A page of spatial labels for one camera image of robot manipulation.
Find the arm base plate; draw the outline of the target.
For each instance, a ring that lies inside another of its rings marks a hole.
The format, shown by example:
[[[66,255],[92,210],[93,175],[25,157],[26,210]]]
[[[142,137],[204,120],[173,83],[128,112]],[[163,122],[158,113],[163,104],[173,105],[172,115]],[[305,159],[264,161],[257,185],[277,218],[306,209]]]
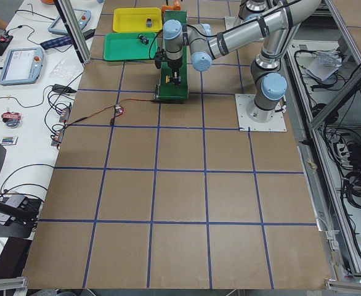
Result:
[[[229,28],[234,27],[237,17],[224,17],[225,27],[228,30]]]
[[[238,129],[240,131],[281,132],[287,131],[284,113],[279,102],[273,110],[259,109],[254,94],[235,94]]]

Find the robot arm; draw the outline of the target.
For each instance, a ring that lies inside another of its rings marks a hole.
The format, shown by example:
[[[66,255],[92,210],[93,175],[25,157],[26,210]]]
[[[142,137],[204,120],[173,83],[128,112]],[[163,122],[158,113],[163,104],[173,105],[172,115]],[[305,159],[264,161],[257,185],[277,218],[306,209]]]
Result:
[[[211,34],[207,23],[189,25],[169,19],[163,25],[164,47],[155,55],[156,67],[166,63],[170,69],[165,76],[167,84],[180,86],[186,80],[181,74],[184,48],[190,49],[190,58],[195,70],[204,72],[212,62],[237,49],[263,39],[260,53],[252,66],[260,70],[253,76],[256,85],[262,78],[276,73],[280,61],[300,24],[310,17],[320,1],[242,1],[238,23],[228,30]]]

